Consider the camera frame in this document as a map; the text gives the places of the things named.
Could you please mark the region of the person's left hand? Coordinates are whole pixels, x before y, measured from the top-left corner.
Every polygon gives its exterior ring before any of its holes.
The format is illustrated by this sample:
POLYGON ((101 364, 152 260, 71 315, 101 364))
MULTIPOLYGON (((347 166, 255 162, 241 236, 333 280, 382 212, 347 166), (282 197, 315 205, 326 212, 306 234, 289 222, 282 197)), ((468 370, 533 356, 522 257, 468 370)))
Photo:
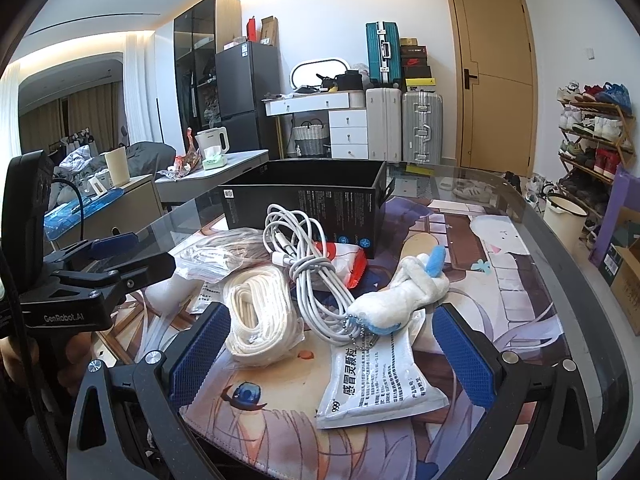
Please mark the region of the person's left hand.
MULTIPOLYGON (((92 336, 93 333, 80 333, 62 342, 46 344, 44 351, 33 339, 29 339, 32 364, 40 368, 45 378, 54 376, 71 396, 77 396, 87 366, 93 359, 92 336)), ((21 386, 26 385, 20 345, 15 338, 1 339, 1 357, 9 378, 21 386)))

